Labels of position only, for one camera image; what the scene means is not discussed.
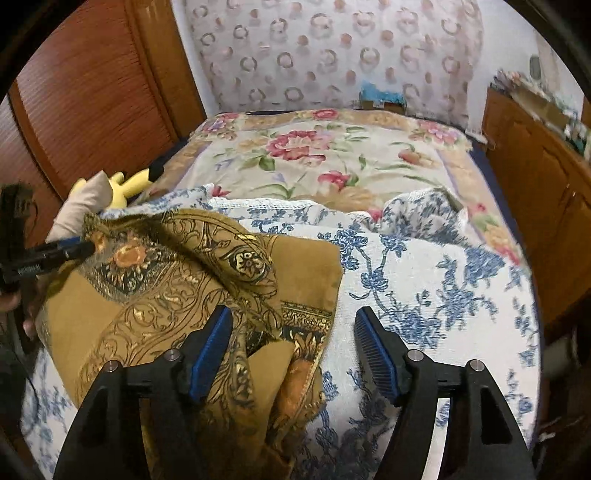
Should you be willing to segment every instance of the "wooden door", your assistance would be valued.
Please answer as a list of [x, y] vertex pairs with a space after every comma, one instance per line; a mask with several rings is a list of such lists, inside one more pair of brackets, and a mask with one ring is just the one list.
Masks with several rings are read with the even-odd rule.
[[491, 166], [503, 189], [511, 213], [521, 229], [527, 215], [522, 199], [531, 188], [531, 164], [535, 157], [534, 120], [516, 104], [506, 115], [504, 133], [491, 155]]
[[569, 190], [554, 238], [531, 259], [544, 324], [551, 323], [591, 286], [591, 202]]
[[42, 243], [61, 207], [61, 200], [37, 166], [21, 136], [8, 98], [0, 102], [0, 183], [23, 182], [33, 188], [36, 213], [31, 212], [26, 244]]
[[129, 174], [178, 140], [124, 0], [87, 0], [34, 53], [10, 99], [64, 199], [80, 177]]
[[536, 125], [527, 154], [520, 164], [521, 188], [515, 214], [530, 256], [547, 246], [557, 231], [569, 190], [566, 147], [541, 125]]
[[489, 141], [489, 150], [494, 151], [496, 144], [501, 140], [506, 123], [506, 108], [511, 99], [489, 88], [486, 95], [486, 106], [482, 119], [482, 134]]

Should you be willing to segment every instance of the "floral bedspread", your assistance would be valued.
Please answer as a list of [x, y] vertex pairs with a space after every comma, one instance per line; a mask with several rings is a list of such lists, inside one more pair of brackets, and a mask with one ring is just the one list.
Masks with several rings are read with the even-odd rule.
[[[293, 480], [371, 479], [384, 455], [398, 409], [377, 391], [353, 337], [355, 312], [371, 306], [385, 328], [435, 361], [481, 359], [495, 378], [529, 443], [538, 408], [540, 347], [527, 273], [470, 233], [468, 212], [451, 192], [424, 189], [386, 202], [378, 220], [309, 200], [229, 200], [213, 184], [176, 190], [152, 202], [104, 215], [215, 210], [251, 231], [318, 238], [339, 246], [344, 270], [333, 332], [320, 361], [327, 407], [307, 426]], [[75, 414], [51, 358], [42, 352], [22, 428], [46, 478]], [[438, 405], [425, 480], [436, 479], [450, 403]]]
[[[384, 111], [310, 110], [281, 115], [223, 113], [206, 121], [168, 163], [182, 179], [164, 178], [143, 199], [173, 189], [216, 185], [228, 199], [310, 199], [375, 219], [400, 193], [443, 186], [467, 207], [481, 241], [522, 262], [493, 195], [458, 130]], [[163, 184], [169, 181], [168, 188]]]

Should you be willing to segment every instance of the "metal screw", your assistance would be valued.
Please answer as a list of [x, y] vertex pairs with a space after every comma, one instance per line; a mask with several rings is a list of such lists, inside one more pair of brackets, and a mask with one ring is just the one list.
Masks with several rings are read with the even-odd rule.
[[407, 355], [413, 362], [420, 362], [423, 358], [425, 358], [423, 352], [420, 350], [409, 350]]
[[169, 362], [174, 362], [180, 356], [181, 352], [177, 348], [171, 348], [170, 350], [166, 350], [164, 352], [164, 358]]
[[114, 372], [119, 368], [119, 362], [117, 360], [109, 360], [106, 364], [103, 365], [103, 370], [105, 372]]
[[470, 367], [476, 372], [484, 370], [484, 364], [480, 360], [470, 360]]

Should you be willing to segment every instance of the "patterned wallpaper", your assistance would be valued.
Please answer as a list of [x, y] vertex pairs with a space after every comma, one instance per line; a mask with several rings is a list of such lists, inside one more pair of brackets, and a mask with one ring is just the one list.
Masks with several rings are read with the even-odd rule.
[[352, 106], [361, 82], [465, 125], [482, 50], [477, 0], [186, 0], [223, 111]]

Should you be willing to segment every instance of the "brown paisley scarf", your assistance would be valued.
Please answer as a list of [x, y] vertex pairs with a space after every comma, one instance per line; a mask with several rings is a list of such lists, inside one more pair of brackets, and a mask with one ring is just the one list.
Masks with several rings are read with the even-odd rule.
[[196, 416], [210, 475], [287, 476], [324, 402], [318, 364], [342, 277], [338, 248], [253, 235], [202, 210], [87, 216], [83, 236], [95, 255], [62, 270], [37, 325], [73, 401], [82, 402], [106, 361], [150, 362], [225, 304], [232, 337]]

